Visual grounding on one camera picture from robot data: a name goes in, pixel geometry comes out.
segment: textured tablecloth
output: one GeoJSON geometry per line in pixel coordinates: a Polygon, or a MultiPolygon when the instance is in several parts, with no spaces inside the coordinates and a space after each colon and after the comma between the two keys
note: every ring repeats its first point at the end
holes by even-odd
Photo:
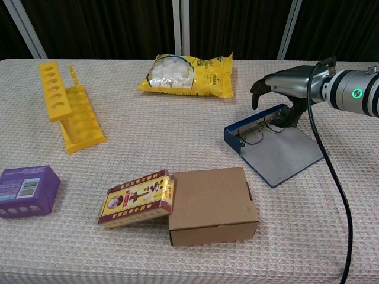
{"type": "MultiPolygon", "coordinates": [[[[0,220],[1,283],[338,283],[347,224],[324,160],[270,188],[224,141],[224,127],[279,103],[271,93],[253,111],[250,87],[304,62],[234,62],[232,99],[137,93],[150,60],[58,60],[86,87],[108,138],[71,156],[49,122],[38,60],[0,62],[0,170],[49,164],[59,175],[53,212],[0,220]],[[164,168],[243,167],[259,211],[251,240],[174,248],[167,218],[106,230],[97,215],[108,188],[164,168]]],[[[370,63],[339,62],[341,69],[370,63]]],[[[379,283],[379,120],[314,106],[314,116],[354,219],[349,283],[379,283]]],[[[310,137],[307,115],[298,127],[310,137]]]]}

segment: purple box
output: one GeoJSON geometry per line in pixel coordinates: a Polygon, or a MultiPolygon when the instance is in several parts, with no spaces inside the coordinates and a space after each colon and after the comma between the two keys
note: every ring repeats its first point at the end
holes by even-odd
{"type": "Polygon", "coordinates": [[[49,166],[4,170],[0,176],[0,217],[51,213],[60,184],[49,166]]]}

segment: robotic arm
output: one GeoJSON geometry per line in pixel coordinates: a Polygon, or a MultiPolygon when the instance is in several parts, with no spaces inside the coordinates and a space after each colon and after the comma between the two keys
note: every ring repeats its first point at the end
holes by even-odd
{"type": "MultiPolygon", "coordinates": [[[[259,97],[275,92],[285,95],[293,103],[271,123],[277,127],[296,127],[307,110],[307,84],[313,66],[296,66],[269,74],[254,83],[252,108],[257,109],[259,97]]],[[[320,66],[311,85],[312,104],[327,101],[335,109],[379,118],[379,73],[376,66],[367,71],[342,70],[335,72],[335,60],[329,67],[320,66]]]]}

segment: green indicator light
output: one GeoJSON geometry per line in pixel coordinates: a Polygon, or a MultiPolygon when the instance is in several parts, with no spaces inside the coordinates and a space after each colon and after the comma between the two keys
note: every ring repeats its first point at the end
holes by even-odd
{"type": "Polygon", "coordinates": [[[354,99],[360,99],[361,96],[363,96],[363,90],[361,88],[356,88],[352,91],[351,95],[354,99]]]}

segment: yellow plastic bag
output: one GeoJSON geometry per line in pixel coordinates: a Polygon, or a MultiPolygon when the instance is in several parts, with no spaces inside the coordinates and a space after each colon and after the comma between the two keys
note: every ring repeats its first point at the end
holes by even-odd
{"type": "Polygon", "coordinates": [[[158,55],[137,90],[231,98],[232,56],[201,60],[191,56],[158,55]]]}

